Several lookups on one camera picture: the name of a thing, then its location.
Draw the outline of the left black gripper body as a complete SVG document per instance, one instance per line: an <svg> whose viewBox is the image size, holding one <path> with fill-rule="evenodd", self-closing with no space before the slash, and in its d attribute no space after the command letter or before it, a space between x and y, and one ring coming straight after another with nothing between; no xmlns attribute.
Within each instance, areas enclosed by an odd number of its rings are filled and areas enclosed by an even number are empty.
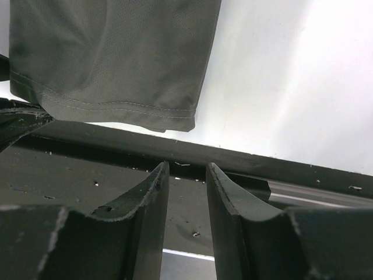
<svg viewBox="0 0 373 280"><path fill-rule="evenodd" d="M53 121L39 105L1 98L1 152Z"/></svg>

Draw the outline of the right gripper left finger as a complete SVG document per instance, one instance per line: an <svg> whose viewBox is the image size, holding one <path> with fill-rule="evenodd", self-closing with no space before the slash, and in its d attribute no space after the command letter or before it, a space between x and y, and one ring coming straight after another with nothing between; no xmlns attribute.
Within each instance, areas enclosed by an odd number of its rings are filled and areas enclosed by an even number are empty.
<svg viewBox="0 0 373 280"><path fill-rule="evenodd" d="M1 206L2 279L159 279L170 168L90 214L62 205Z"/></svg>

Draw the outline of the grey t shirt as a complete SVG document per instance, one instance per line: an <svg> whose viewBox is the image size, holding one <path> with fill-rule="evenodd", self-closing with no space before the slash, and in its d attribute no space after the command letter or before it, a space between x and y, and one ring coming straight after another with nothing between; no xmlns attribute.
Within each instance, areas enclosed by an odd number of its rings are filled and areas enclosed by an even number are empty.
<svg viewBox="0 0 373 280"><path fill-rule="evenodd" d="M220 1L11 1L10 91L60 121L188 132Z"/></svg>

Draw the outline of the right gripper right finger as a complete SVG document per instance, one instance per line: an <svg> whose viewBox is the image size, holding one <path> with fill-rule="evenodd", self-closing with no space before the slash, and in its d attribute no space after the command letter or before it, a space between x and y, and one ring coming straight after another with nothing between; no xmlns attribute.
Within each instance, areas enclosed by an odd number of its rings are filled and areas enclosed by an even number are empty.
<svg viewBox="0 0 373 280"><path fill-rule="evenodd" d="M206 168L218 279L371 279L372 209L278 209Z"/></svg>

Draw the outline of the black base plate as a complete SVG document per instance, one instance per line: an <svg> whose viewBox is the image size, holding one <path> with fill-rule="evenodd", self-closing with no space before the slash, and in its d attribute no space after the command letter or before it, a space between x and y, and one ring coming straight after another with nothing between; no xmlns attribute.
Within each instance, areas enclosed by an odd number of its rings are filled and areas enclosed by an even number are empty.
<svg viewBox="0 0 373 280"><path fill-rule="evenodd" d="M208 163L260 199L274 181L372 200L372 177L175 139L55 122L1 153L1 202L62 203L89 213L128 191L160 163L170 178L203 179Z"/></svg>

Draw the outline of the aluminium frame rail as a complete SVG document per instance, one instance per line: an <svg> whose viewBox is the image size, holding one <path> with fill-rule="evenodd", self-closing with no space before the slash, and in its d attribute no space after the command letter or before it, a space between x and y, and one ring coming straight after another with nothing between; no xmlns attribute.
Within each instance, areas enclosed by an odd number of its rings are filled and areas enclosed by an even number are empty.
<svg viewBox="0 0 373 280"><path fill-rule="evenodd" d="M352 195L268 182L262 198L281 208L371 207L372 200ZM164 235L161 279L216 279L206 183L203 179L171 177Z"/></svg>

